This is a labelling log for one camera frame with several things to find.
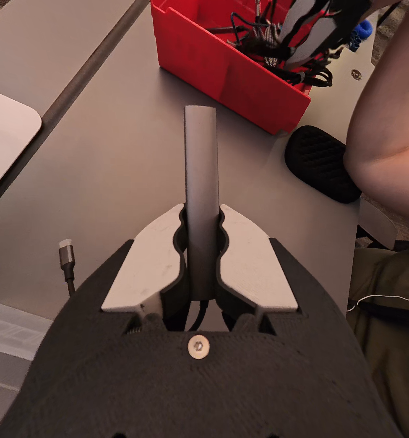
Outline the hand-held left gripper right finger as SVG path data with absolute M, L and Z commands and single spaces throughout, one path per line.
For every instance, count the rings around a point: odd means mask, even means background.
M 240 316 L 265 326 L 270 315 L 297 316 L 299 305 L 269 236 L 226 204 L 219 207 L 216 303 L 228 330 Z

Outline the black rounded pad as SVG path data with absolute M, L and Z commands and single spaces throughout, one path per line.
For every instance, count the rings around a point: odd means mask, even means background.
M 325 131 L 306 125 L 289 137 L 284 161 L 302 182 L 342 204 L 358 200 L 362 194 L 344 168 L 345 144 Z

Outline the grey usb hub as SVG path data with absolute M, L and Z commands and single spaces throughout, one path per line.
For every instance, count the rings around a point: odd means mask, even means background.
M 187 268 L 192 301 L 214 298 L 218 251 L 218 141 L 216 109 L 186 106 L 185 208 Z

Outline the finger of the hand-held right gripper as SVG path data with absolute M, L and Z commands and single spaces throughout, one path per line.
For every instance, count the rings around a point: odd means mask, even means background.
M 289 42 L 297 34 L 301 26 L 314 18 L 328 4 L 327 0 L 296 0 L 289 8 L 284 19 L 278 41 L 281 45 Z
M 344 15 L 328 15 L 319 18 L 311 27 L 309 34 L 296 46 L 290 47 L 290 57 L 284 63 L 285 70 L 293 70 L 313 57 L 319 46 L 342 25 Z

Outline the white document stand frame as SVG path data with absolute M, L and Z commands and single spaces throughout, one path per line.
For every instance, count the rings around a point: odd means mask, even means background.
M 36 110 L 0 94 L 0 180 L 41 126 Z

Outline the red plastic bin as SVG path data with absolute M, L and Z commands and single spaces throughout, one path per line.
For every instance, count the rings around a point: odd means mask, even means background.
M 159 65 L 270 134 L 290 133 L 311 99 L 311 87 L 295 87 L 231 47 L 228 35 L 209 28 L 231 26 L 231 13 L 255 19 L 255 1 L 151 1 Z

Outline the person's right forearm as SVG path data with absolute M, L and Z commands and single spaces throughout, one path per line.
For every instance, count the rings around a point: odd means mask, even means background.
M 344 167 L 363 194 L 409 220 L 409 10 L 353 111 Z

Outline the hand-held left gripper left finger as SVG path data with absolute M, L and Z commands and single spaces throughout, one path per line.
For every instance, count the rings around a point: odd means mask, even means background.
M 157 314 L 168 330 L 185 330 L 190 310 L 186 211 L 177 204 L 134 239 L 102 304 L 108 313 Z

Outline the dark blue object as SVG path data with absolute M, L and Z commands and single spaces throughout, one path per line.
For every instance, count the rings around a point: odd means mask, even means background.
M 372 32 L 373 27 L 367 19 L 359 23 L 351 32 L 349 42 L 347 43 L 349 50 L 351 52 L 356 52 L 362 42 L 372 35 Z

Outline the clear acrylic organizer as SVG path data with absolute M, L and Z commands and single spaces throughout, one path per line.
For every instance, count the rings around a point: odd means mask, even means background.
M 0 304 L 0 353 L 32 361 L 52 320 Z

